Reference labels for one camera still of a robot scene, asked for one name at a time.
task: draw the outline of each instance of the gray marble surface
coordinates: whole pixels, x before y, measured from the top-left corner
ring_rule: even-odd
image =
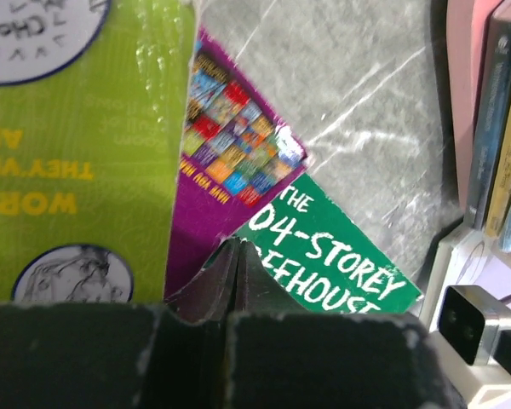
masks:
[[[461,216],[440,0],[207,0],[203,24],[411,278]]]

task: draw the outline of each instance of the stack of books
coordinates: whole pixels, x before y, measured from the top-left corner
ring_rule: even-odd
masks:
[[[511,0],[491,13],[485,37],[464,223],[511,252]]]

